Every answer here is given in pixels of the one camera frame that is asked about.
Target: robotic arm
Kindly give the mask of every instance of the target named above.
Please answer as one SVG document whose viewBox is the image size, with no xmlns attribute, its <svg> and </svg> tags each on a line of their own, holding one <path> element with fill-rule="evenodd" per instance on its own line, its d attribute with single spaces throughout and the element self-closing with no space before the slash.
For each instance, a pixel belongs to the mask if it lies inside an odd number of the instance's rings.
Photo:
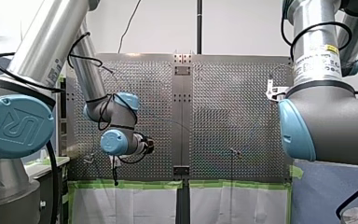
<svg viewBox="0 0 358 224">
<path fill-rule="evenodd" d="M 358 72 L 358 0 L 288 2 L 295 83 L 279 102 L 283 149 L 294 159 L 358 165 L 358 92 L 342 80 Z M 335 22 L 339 9 L 343 23 Z"/>
<path fill-rule="evenodd" d="M 145 155 L 154 149 L 153 140 L 134 131 L 138 97 L 126 92 L 107 95 L 100 65 L 84 59 L 94 57 L 94 51 L 87 36 L 79 39 L 86 33 L 82 21 L 99 2 L 45 0 L 17 52 L 0 54 L 0 57 L 14 55 L 7 69 L 0 67 L 4 73 L 0 75 L 0 223 L 39 221 L 42 208 L 39 183 L 30 182 L 20 158 L 46 144 L 53 157 L 49 139 L 55 127 L 52 115 L 55 101 L 51 93 L 62 91 L 54 86 L 69 53 L 86 99 L 85 116 L 109 124 L 101 140 L 103 151 L 118 157 Z M 54 211 L 59 197 L 58 171 L 53 172 L 53 183 L 57 200 Z M 55 223 L 55 215 L 52 214 L 51 223 Z"/>
<path fill-rule="evenodd" d="M 97 0 L 43 3 L 5 74 L 0 76 L 0 159 L 28 156 L 51 137 L 54 129 L 51 110 L 55 102 L 50 91 L 59 91 L 53 87 L 70 50 L 71 63 L 87 103 L 85 116 L 109 124 L 110 130 L 101 141 L 103 151 L 121 156 L 153 150 L 151 139 L 134 132 L 138 97 L 126 92 L 109 97 L 98 66 L 84 59 L 93 58 L 94 50 L 88 36 L 79 39 L 87 32 L 82 21 L 98 3 Z"/>
<path fill-rule="evenodd" d="M 83 110 L 85 117 L 99 125 L 102 121 L 107 122 L 105 128 L 110 128 L 102 136 L 102 150 L 111 156 L 151 153 L 154 150 L 153 140 L 134 131 L 138 97 L 126 92 L 110 96 L 106 94 L 98 68 L 101 64 L 84 59 L 94 58 L 94 47 L 86 33 L 86 23 L 83 22 L 77 34 L 77 39 L 81 40 L 73 47 L 70 61 L 86 99 Z"/>
</svg>

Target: metal panel frame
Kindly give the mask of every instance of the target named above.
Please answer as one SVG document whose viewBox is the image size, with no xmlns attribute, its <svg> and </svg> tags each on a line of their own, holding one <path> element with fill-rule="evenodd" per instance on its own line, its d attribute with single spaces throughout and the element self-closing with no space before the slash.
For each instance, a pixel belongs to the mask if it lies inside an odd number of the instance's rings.
<svg viewBox="0 0 358 224">
<path fill-rule="evenodd" d="M 193 174 L 192 169 L 197 169 L 191 161 L 191 138 L 192 138 L 192 123 L 193 120 L 193 104 L 194 104 L 194 76 L 197 72 L 197 63 L 257 63 L 257 64 L 266 64 L 268 68 L 272 68 L 279 65 L 287 65 L 290 63 L 290 60 L 286 57 L 259 57 L 259 56 L 213 56 L 213 55 L 188 55 L 188 54 L 100 54 L 98 58 L 106 63 L 139 63 L 145 62 L 149 63 L 149 66 L 153 66 L 154 63 L 165 62 L 167 66 L 171 68 L 170 72 L 167 72 L 166 76 L 171 78 L 171 91 L 169 93 L 170 103 L 171 103 L 171 117 L 169 118 L 169 125 L 171 127 L 171 151 L 170 158 L 165 158 L 166 160 L 171 160 L 172 167 L 170 170 L 164 168 L 164 172 L 167 172 L 165 175 L 158 176 L 138 176 L 138 175 L 129 175 L 130 173 L 137 173 L 139 169 L 145 169 L 145 167 L 158 166 L 159 161 L 153 161 L 153 154 L 148 156 L 150 159 L 143 161 L 147 166 L 128 166 L 125 165 L 122 170 L 118 171 L 119 179 L 127 180 L 139 180 L 139 181 L 155 181 L 155 180 L 173 180 L 173 179 L 216 179 L 216 178 L 225 178 L 225 179 L 239 179 L 239 180 L 252 180 L 252 181 L 261 181 L 261 182 L 270 182 L 270 183 L 282 183 L 290 182 L 289 168 L 287 164 L 291 163 L 291 160 L 288 158 L 284 159 L 282 164 L 285 169 L 285 174 L 282 176 L 259 176 L 257 178 L 251 178 L 249 176 L 230 176 L 227 174 L 221 176 L 199 176 L 199 175 L 175 175 L 173 173 L 173 167 L 189 167 L 190 173 Z M 177 75 L 175 74 L 175 67 L 177 66 L 188 66 L 190 71 L 188 76 Z M 280 71 L 279 75 L 286 75 L 286 80 L 284 83 L 276 83 L 278 85 L 288 84 L 292 80 L 290 76 L 291 72 L 288 69 L 283 69 Z M 94 179 L 94 178 L 111 178 L 111 165 L 110 161 L 105 156 L 99 148 L 99 135 L 97 134 L 97 129 L 95 126 L 95 131 L 92 134 L 92 141 L 96 144 L 97 148 L 90 150 L 89 153 L 82 153 L 79 151 L 81 147 L 86 147 L 87 144 L 79 144 L 76 141 L 76 125 L 82 122 L 89 122 L 85 120 L 76 120 L 75 111 L 79 108 L 76 108 L 76 97 L 78 97 L 80 91 L 76 84 L 76 76 L 72 69 L 68 68 L 67 72 L 67 150 L 68 155 L 72 158 L 71 169 L 69 170 L 70 179 Z M 136 89 L 136 83 L 129 82 L 130 90 Z M 263 86 L 257 86 L 257 88 L 262 88 L 262 91 L 265 91 L 267 88 L 267 81 Z M 111 90 L 106 88 L 108 92 L 118 91 L 117 89 Z M 233 169 L 240 169 L 241 165 L 238 162 L 231 164 Z"/>
</svg>

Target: green tape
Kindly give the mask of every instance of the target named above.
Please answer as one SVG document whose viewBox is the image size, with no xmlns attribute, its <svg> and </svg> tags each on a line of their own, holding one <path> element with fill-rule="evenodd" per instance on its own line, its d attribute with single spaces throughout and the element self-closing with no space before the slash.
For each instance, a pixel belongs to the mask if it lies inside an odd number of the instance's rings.
<svg viewBox="0 0 358 224">
<path fill-rule="evenodd" d="M 70 182 L 68 182 L 68 201 L 69 201 L 69 208 L 68 208 L 68 212 L 69 212 L 69 217 L 68 217 L 68 223 L 72 224 L 72 213 L 73 210 L 72 208 L 74 207 L 74 197 L 75 197 L 75 188 L 73 185 L 70 184 Z"/>
<path fill-rule="evenodd" d="M 68 201 L 69 201 L 69 195 L 68 194 L 62 195 L 62 203 L 67 203 Z"/>
<path fill-rule="evenodd" d="M 292 223 L 292 185 L 290 185 L 290 188 L 287 190 L 287 212 L 286 212 L 286 223 L 290 224 Z"/>
<path fill-rule="evenodd" d="M 115 186 L 114 180 L 97 179 L 91 181 L 72 181 L 68 183 L 74 189 L 180 189 L 182 187 L 181 181 L 118 181 L 118 186 Z"/>
<path fill-rule="evenodd" d="M 290 176 L 301 179 L 303 174 L 304 171 L 301 168 L 294 165 L 290 165 Z"/>
<path fill-rule="evenodd" d="M 290 184 L 266 184 L 251 181 L 228 181 L 228 180 L 190 180 L 190 187 L 192 189 L 206 189 L 206 188 L 222 188 L 234 187 L 242 189 L 271 189 L 271 190 L 285 190 L 290 189 Z"/>
</svg>

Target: perforated metal panel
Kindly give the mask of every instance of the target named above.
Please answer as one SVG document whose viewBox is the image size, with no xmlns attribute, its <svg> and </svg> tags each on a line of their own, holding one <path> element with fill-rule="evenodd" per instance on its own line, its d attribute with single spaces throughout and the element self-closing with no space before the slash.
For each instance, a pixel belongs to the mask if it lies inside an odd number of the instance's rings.
<svg viewBox="0 0 358 224">
<path fill-rule="evenodd" d="M 120 168 L 118 178 L 172 180 L 173 166 L 182 165 L 190 167 L 192 179 L 287 181 L 290 160 L 282 152 L 277 106 L 265 92 L 269 77 L 275 86 L 290 84 L 289 60 L 187 55 L 184 65 L 178 57 L 99 55 L 115 72 L 102 70 L 107 92 L 139 95 L 136 131 L 153 137 L 156 145 L 144 161 Z M 68 71 L 69 177 L 112 178 L 110 160 L 100 150 L 101 133 L 84 119 L 84 98 L 73 70 Z M 241 155 L 232 156 L 231 149 Z"/>
<path fill-rule="evenodd" d="M 108 93 L 127 91 L 141 99 L 136 131 L 151 136 L 156 150 L 142 162 L 123 165 L 118 170 L 119 179 L 128 180 L 167 180 L 172 179 L 171 132 L 172 123 L 172 55 L 148 55 L 133 57 L 129 55 L 100 55 L 104 65 L 115 72 L 101 70 Z M 108 156 L 100 148 L 101 132 L 94 122 L 85 120 L 85 104 L 81 89 L 74 81 L 74 148 L 69 177 L 71 179 L 112 178 Z"/>
<path fill-rule="evenodd" d="M 272 57 L 193 58 L 191 178 L 283 182 L 289 177 L 277 105 L 265 94 L 271 77 L 275 86 L 288 86 L 288 63 Z"/>
</svg>

